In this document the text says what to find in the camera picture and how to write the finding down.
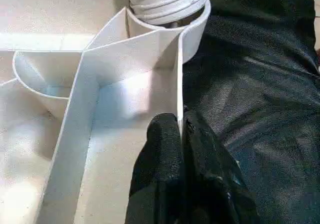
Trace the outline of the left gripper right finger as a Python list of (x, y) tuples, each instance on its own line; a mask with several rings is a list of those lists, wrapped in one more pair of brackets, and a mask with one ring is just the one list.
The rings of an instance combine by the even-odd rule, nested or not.
[(184, 113), (182, 143), (189, 223), (260, 223), (239, 165), (194, 110)]

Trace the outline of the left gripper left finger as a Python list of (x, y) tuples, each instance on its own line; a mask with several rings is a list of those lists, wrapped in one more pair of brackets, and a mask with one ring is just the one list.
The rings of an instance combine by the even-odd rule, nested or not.
[(185, 164), (177, 119), (156, 115), (132, 171), (126, 223), (182, 224), (186, 214)]

